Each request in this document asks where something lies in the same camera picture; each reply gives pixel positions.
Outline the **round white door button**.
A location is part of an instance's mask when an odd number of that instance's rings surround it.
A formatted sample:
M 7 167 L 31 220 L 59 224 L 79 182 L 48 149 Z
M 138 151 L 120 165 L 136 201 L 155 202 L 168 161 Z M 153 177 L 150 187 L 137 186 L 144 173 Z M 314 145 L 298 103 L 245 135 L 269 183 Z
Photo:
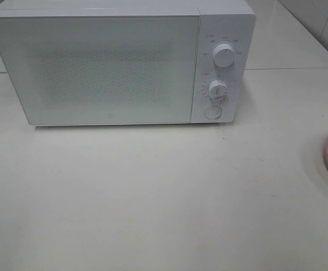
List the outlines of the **round white door button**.
M 205 109 L 204 115 L 207 119 L 215 120 L 221 116 L 221 108 L 217 106 L 211 106 Z

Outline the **white microwave door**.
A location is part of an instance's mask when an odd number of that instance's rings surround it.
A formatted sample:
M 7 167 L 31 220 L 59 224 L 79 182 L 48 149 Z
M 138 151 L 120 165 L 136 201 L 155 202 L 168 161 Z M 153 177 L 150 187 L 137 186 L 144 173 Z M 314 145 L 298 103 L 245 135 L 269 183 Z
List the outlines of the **white microwave door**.
M 188 123 L 197 16 L 0 18 L 31 125 Z

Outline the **upper white power knob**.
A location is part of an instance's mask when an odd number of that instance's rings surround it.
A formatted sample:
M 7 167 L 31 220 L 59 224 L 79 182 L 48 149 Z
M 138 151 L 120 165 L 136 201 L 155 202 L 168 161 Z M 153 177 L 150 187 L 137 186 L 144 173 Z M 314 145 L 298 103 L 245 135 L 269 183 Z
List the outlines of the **upper white power knob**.
M 216 45 L 212 50 L 212 58 L 215 66 L 225 68 L 234 63 L 236 55 L 235 46 L 229 42 L 224 41 Z

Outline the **white microwave oven body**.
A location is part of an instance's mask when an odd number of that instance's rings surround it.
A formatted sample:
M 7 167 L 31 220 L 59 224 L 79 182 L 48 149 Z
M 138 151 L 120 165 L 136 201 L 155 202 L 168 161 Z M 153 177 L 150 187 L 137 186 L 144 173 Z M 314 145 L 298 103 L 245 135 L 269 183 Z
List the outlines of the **white microwave oven body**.
M 246 1 L 3 1 L 0 18 L 116 18 L 116 17 L 197 16 L 196 45 L 191 120 L 196 124 L 232 122 L 251 45 L 256 16 Z M 236 48 L 234 63 L 215 66 L 213 48 L 224 41 Z M 225 98 L 213 100 L 208 95 L 212 81 L 228 85 Z M 221 116 L 210 120 L 206 108 L 221 108 Z M 138 125 L 138 124 L 101 124 Z

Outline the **lower white timer knob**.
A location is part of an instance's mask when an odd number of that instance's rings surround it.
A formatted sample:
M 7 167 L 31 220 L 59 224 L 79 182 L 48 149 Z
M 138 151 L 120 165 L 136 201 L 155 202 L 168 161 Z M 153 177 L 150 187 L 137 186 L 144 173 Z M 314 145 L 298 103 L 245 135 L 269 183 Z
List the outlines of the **lower white timer knob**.
M 217 100 L 225 98 L 228 94 L 228 85 L 222 80 L 212 81 L 208 86 L 208 95 L 211 99 Z

